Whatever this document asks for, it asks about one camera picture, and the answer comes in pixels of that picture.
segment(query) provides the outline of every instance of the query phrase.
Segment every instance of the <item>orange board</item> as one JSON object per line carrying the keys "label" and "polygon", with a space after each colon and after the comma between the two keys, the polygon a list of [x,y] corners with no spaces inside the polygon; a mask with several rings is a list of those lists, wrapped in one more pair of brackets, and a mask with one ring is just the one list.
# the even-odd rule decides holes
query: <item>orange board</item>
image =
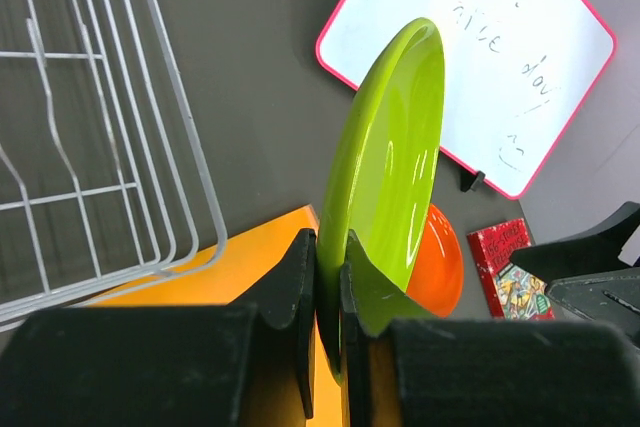
{"label": "orange board", "polygon": [[[110,297],[93,305],[187,305],[226,304],[231,302],[274,267],[287,251],[300,229],[318,230],[318,219],[310,205],[229,239],[224,254],[208,269],[148,288]],[[198,253],[183,270],[203,264],[211,258],[215,247]],[[132,285],[141,285],[153,278],[140,279],[109,291],[111,295]],[[340,387],[333,380],[329,364],[321,348],[316,327],[316,359],[314,418],[311,427],[335,427],[342,424]]]}

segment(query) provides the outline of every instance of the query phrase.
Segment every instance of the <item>whiteboard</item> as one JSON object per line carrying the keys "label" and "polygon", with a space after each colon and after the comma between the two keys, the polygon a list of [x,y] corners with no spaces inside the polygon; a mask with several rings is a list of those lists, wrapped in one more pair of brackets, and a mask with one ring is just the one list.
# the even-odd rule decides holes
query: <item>whiteboard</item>
{"label": "whiteboard", "polygon": [[417,17],[444,44],[442,151],[519,198],[611,60],[613,33],[586,0],[341,0],[318,60],[357,89]]}

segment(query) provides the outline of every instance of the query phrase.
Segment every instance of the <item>dish rack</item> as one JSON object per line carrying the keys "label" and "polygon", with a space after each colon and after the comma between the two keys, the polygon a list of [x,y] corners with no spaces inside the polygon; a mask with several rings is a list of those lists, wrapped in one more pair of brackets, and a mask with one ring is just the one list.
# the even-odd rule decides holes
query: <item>dish rack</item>
{"label": "dish rack", "polygon": [[0,331],[210,267],[227,231],[158,0],[0,12]]}

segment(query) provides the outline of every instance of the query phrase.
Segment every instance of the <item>green plate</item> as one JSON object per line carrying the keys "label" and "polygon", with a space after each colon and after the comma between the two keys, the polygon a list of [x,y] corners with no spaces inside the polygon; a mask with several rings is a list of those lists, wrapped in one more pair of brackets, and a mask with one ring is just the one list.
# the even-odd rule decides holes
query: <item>green plate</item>
{"label": "green plate", "polygon": [[320,228],[318,324],[339,370],[339,276],[353,229],[371,262],[406,291],[427,219],[444,105],[435,24],[416,19],[362,82],[333,161]]}

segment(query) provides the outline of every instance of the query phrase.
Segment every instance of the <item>red box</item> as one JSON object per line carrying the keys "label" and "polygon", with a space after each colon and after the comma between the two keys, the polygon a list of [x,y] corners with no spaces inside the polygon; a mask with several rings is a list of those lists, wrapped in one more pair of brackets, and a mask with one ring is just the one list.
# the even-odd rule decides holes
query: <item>red box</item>
{"label": "red box", "polygon": [[491,315],[507,319],[553,319],[545,284],[509,261],[531,245],[524,219],[510,220],[467,235]]}

